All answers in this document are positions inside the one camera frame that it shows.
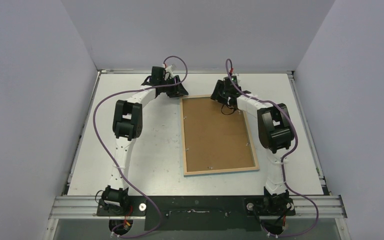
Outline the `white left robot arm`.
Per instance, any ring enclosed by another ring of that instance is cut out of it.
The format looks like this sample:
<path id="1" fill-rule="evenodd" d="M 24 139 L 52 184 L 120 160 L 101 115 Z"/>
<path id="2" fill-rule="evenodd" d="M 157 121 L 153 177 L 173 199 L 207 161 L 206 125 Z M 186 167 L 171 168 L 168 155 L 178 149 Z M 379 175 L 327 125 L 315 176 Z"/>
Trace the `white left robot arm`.
<path id="1" fill-rule="evenodd" d="M 151 75 L 146 77 L 138 90 L 126 100 L 115 103 L 112 131 L 115 135 L 115 152 L 110 155 L 113 170 L 108 186 L 101 199 L 104 207 L 116 215 L 124 215 L 132 209 L 128 195 L 127 179 L 133 146 L 143 130 L 143 109 L 161 93 L 170 98 L 187 96 L 180 77 L 174 74 L 175 65 L 154 66 Z"/>

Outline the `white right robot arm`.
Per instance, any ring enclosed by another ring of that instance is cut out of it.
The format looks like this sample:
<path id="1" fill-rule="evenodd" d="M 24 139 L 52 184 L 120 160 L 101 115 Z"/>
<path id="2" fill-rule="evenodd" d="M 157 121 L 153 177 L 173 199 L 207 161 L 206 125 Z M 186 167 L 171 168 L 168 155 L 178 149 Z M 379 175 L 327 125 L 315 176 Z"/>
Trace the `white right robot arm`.
<path id="1" fill-rule="evenodd" d="M 279 155 L 279 150 L 288 150 L 295 138 L 286 105 L 259 100 L 251 92 L 243 91 L 236 75 L 219 79 L 210 99 L 256 118 L 258 139 L 268 159 L 262 208 L 270 215 L 290 208 L 292 203 L 284 174 L 286 160 Z"/>

